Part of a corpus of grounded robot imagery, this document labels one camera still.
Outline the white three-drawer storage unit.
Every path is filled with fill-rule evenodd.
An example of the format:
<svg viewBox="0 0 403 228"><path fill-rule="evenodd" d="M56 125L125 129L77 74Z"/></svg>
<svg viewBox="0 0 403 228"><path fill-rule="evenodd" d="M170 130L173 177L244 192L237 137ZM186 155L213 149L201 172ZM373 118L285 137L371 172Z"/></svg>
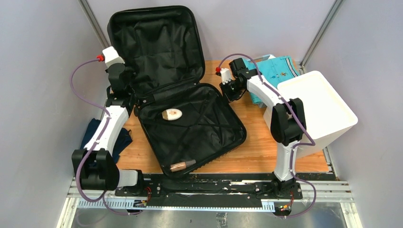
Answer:
<svg viewBox="0 0 403 228"><path fill-rule="evenodd" d="M277 93L266 83L259 82L258 85L265 94L261 98L265 104L281 102L279 95L285 99L302 100L306 131L315 141L315 146L298 146L294 153L297 157L324 149L358 122L351 108L319 71L310 71L280 83Z"/></svg>

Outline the teal garment with logo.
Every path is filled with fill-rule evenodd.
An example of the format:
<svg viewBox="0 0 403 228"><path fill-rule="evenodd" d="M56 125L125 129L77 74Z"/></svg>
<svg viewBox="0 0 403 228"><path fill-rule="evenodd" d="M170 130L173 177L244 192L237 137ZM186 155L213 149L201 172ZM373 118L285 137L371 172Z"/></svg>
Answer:
<svg viewBox="0 0 403 228"><path fill-rule="evenodd" d="M291 56L280 56L256 63L261 74L275 88L281 82L300 76Z"/></svg>

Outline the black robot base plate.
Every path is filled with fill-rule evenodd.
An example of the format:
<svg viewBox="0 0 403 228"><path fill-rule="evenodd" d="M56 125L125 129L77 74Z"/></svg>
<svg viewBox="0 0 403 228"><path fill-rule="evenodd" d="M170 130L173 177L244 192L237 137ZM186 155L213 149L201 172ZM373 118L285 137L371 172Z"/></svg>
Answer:
<svg viewBox="0 0 403 228"><path fill-rule="evenodd" d="M273 173L190 174L169 179L163 174L145 174L143 190L122 187L119 197L145 197L148 206L187 208L259 208L262 200L301 200L301 183L274 183Z"/></svg>

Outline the light blue plastic basket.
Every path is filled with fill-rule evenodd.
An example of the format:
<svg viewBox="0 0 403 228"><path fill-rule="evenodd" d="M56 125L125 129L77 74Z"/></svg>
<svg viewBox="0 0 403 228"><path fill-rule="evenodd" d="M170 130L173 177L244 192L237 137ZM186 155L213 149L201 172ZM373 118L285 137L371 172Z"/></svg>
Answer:
<svg viewBox="0 0 403 228"><path fill-rule="evenodd" d="M263 55L261 57L255 58L253 59L255 62L261 62L261 61L265 61L268 59L273 59L276 58L273 54L268 54L268 55Z"/></svg>

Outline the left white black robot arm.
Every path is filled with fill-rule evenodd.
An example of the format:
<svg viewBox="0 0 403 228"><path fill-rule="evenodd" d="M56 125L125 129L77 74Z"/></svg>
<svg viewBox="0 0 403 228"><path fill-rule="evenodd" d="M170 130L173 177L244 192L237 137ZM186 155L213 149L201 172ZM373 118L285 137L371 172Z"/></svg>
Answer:
<svg viewBox="0 0 403 228"><path fill-rule="evenodd" d="M122 170L113 159L113 150L123 125L128 120L134 104L130 91L130 79L134 71L124 63L113 63L107 68L112 94L102 107L104 116L82 149L72 153L76 185L81 197L88 201L85 190L101 190L103 193L126 188L132 195L145 192L144 176L141 170Z"/></svg>

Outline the black ribbed hard-shell suitcase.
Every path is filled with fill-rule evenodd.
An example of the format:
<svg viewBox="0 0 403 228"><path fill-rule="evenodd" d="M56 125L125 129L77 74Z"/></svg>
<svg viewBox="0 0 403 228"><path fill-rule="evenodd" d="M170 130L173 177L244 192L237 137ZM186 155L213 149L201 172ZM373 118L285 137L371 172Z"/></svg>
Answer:
<svg viewBox="0 0 403 228"><path fill-rule="evenodd" d="M215 86L201 83L204 55L188 7L116 12L107 32L134 71L134 114L167 178L182 178L245 142L246 128L227 100ZM181 110L182 117L164 120L162 112L170 108ZM172 164L188 160L196 163L170 171Z"/></svg>

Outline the white egg-shaped bottle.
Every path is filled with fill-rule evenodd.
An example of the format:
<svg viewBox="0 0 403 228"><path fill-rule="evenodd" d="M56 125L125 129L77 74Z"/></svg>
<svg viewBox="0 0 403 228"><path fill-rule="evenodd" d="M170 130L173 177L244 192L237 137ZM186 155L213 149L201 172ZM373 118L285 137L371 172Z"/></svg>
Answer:
<svg viewBox="0 0 403 228"><path fill-rule="evenodd" d="M162 112L162 118L167 121L178 120L182 117L182 111L176 108L166 109Z"/></svg>

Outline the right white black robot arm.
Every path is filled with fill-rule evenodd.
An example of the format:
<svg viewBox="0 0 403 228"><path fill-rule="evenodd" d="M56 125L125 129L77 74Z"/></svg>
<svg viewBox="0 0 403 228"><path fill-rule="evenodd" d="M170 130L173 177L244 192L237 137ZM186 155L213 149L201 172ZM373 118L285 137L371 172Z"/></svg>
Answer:
<svg viewBox="0 0 403 228"><path fill-rule="evenodd" d="M215 74L221 77L220 88L228 102L240 99L248 91L271 109L269 129L277 142L277 160L269 192L277 198L284 198L296 185L296 150L306 133L302 100L284 98L258 67L248 69L242 58L231 61L229 68L216 67Z"/></svg>

